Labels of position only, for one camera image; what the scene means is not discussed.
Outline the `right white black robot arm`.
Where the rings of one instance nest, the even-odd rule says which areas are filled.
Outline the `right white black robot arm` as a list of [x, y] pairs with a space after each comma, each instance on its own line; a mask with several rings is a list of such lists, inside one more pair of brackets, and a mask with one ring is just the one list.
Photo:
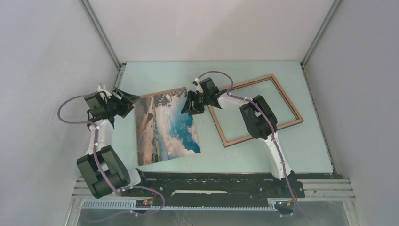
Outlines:
[[248, 98], [232, 94], [233, 81], [224, 90], [220, 90], [211, 78], [203, 80], [195, 78], [192, 83], [195, 90], [187, 92], [187, 100], [181, 114], [202, 114], [207, 105], [219, 109], [238, 110], [252, 138], [259, 139], [266, 145], [271, 174], [277, 180], [273, 185], [275, 194], [285, 197], [291, 193], [292, 184], [296, 181], [295, 173], [291, 170], [279, 143], [277, 117], [264, 97], [258, 95]]

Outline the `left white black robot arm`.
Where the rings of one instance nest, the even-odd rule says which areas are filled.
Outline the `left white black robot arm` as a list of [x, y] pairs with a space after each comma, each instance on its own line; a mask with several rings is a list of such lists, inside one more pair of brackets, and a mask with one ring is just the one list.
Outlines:
[[129, 185], [137, 196], [147, 194], [149, 184], [144, 173], [135, 168], [127, 170], [112, 147], [115, 116], [125, 118], [140, 97], [115, 88], [103, 88], [85, 95], [89, 110], [88, 128], [91, 133], [88, 151], [77, 160], [77, 167], [92, 195], [99, 199], [115, 193], [120, 196]]

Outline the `landscape photo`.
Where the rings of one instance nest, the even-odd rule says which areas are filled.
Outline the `landscape photo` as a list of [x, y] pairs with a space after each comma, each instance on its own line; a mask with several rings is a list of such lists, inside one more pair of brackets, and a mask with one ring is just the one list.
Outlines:
[[193, 117], [181, 110], [187, 89], [145, 94], [134, 104], [137, 161], [140, 166], [199, 154]]

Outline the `wooden picture frame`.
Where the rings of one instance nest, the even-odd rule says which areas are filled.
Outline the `wooden picture frame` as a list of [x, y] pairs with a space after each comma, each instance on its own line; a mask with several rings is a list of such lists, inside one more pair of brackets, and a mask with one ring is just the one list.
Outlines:
[[[263, 96], [278, 119], [277, 130], [289, 128], [304, 121], [273, 74], [234, 84], [231, 92], [241, 97], [245, 94], [249, 94], [250, 97]], [[225, 112], [210, 105], [208, 109], [225, 148], [252, 139], [239, 110]]]

